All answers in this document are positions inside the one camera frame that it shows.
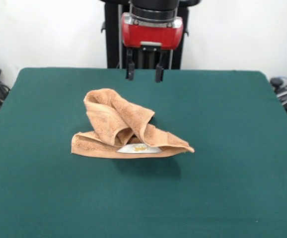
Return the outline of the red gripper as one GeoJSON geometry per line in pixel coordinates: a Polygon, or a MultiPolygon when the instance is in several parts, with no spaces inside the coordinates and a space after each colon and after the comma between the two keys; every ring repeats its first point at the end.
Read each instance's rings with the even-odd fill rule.
{"type": "MultiPolygon", "coordinates": [[[[154,46],[161,50],[174,50],[181,41],[183,35],[183,19],[176,17],[168,23],[149,23],[139,21],[130,14],[121,17],[121,29],[123,44],[126,52],[126,79],[134,79],[135,63],[133,61],[133,49],[145,46],[154,46]]],[[[161,51],[155,67],[155,81],[163,81],[164,70],[167,63],[167,52],[161,51]]]]}

